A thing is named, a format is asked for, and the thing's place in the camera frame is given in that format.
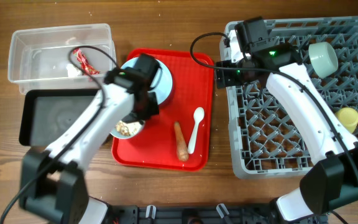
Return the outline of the grey dishwasher rack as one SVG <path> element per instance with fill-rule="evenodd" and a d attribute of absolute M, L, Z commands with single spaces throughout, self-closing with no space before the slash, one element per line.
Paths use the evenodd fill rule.
<path fill-rule="evenodd" d="M 271 19 L 267 30 L 277 44 L 298 47 L 311 81 L 333 111 L 343 107 L 358 112 L 358 16 L 306 19 Z M 319 78 L 311 66 L 308 47 L 331 44 L 339 60 L 338 70 Z M 225 86 L 229 107 L 229 139 L 232 168 L 240 179 L 303 175 L 311 159 L 300 133 L 281 104 L 258 82 L 236 84 L 217 76 Z M 358 138 L 358 125 L 354 132 Z"/>

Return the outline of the red snack wrapper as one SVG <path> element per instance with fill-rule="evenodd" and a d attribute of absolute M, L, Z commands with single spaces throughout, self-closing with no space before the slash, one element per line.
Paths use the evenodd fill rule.
<path fill-rule="evenodd" d="M 75 49 L 73 55 L 76 57 L 77 61 L 80 63 L 80 67 L 85 71 L 87 75 L 97 75 L 100 74 L 99 70 L 96 70 L 88 61 L 85 54 L 80 49 Z"/>

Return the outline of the clear plastic bin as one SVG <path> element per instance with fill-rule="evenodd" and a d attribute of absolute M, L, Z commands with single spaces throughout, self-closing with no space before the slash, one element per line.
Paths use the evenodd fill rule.
<path fill-rule="evenodd" d="M 76 46 L 97 47 L 116 58 L 108 24 L 17 30 L 12 35 L 8 80 L 26 94 L 30 90 L 96 88 L 68 60 Z"/>

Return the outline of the red serving tray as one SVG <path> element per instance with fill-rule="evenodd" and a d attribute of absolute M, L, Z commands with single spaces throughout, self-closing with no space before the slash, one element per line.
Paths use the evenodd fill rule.
<path fill-rule="evenodd" d="M 167 66 L 173 77 L 173 90 L 160 106 L 158 116 L 146 121 L 144 129 L 130 139 L 114 138 L 113 158 L 126 166 L 194 172 L 202 169 L 209 152 L 214 72 L 193 61 L 188 52 L 162 49 L 135 49 L 127 59 L 149 54 Z M 196 138 L 195 151 L 187 161 L 177 157 L 174 123 L 179 122 L 184 139 L 189 141 L 195 109 L 204 109 Z"/>

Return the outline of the yellow plastic cup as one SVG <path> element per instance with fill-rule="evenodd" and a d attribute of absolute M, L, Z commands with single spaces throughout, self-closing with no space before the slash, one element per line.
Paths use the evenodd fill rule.
<path fill-rule="evenodd" d="M 358 112 L 349 107 L 341 108 L 335 112 L 339 122 L 350 132 L 353 133 L 358 125 Z"/>

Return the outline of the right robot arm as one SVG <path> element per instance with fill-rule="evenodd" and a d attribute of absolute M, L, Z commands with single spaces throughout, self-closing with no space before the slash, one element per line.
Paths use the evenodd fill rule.
<path fill-rule="evenodd" d="M 313 163 L 297 189 L 266 205 L 268 221 L 293 223 L 358 201 L 358 140 L 318 93 L 296 48 L 285 43 L 243 51 L 226 44 L 220 51 L 217 86 L 259 81 L 287 112 Z"/>

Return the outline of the light blue plate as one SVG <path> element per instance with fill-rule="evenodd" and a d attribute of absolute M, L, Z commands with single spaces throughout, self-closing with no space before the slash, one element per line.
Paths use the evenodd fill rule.
<path fill-rule="evenodd" d="M 173 88 L 173 79 L 165 65 L 162 65 L 159 60 L 160 69 L 158 70 L 152 86 L 154 90 L 149 91 L 150 84 L 143 74 L 133 69 L 133 66 L 137 58 L 131 59 L 130 65 L 126 62 L 117 72 L 120 78 L 116 77 L 114 81 L 116 85 L 119 85 L 127 89 L 128 94 L 135 95 L 136 93 L 142 92 L 154 92 L 157 95 L 157 102 L 160 106 L 170 95 Z"/>

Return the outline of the black plastic bin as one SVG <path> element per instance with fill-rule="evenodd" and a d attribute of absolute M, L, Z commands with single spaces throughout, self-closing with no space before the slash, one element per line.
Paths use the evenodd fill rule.
<path fill-rule="evenodd" d="M 23 146 L 48 146 L 80 117 L 96 89 L 31 90 L 25 95 L 19 133 Z"/>

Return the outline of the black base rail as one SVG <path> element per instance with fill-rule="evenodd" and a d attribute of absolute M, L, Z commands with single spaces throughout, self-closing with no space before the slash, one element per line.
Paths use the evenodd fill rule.
<path fill-rule="evenodd" d="M 102 223 L 281 223 L 269 204 L 215 207 L 112 206 Z"/>

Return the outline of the blue bowl with food scraps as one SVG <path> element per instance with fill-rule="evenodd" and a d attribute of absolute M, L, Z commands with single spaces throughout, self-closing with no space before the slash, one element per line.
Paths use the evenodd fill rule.
<path fill-rule="evenodd" d="M 119 121 L 110 132 L 110 135 L 118 139 L 130 139 L 139 134 L 143 130 L 144 126 L 145 121 L 143 120 L 133 123 Z"/>

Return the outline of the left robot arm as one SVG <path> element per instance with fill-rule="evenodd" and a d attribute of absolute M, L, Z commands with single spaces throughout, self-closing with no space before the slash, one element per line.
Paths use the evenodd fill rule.
<path fill-rule="evenodd" d="M 150 92 L 159 68 L 115 68 L 78 119 L 44 151 L 30 149 L 22 160 L 21 209 L 51 223 L 111 223 L 111 206 L 90 197 L 85 172 L 100 146 L 127 116 L 145 121 L 158 114 Z"/>

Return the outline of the white plastic spoon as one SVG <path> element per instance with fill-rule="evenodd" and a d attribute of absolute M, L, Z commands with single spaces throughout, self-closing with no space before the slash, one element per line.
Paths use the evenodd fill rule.
<path fill-rule="evenodd" d="M 203 120 L 204 118 L 204 109 L 202 107 L 198 107 L 197 109 L 195 109 L 194 113 L 193 113 L 193 119 L 194 119 L 194 127 L 193 127 L 193 131 L 188 143 L 188 153 L 189 154 L 193 154 L 195 151 L 195 146 L 196 146 L 196 138 L 197 138 L 197 134 L 198 134 L 198 127 L 200 122 Z"/>

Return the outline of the mint green bowl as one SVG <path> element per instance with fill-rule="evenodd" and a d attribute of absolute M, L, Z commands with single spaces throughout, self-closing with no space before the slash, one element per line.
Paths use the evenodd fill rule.
<path fill-rule="evenodd" d="M 326 78 L 337 71 L 339 62 L 331 44 L 327 42 L 311 44 L 308 53 L 313 70 L 320 78 Z"/>

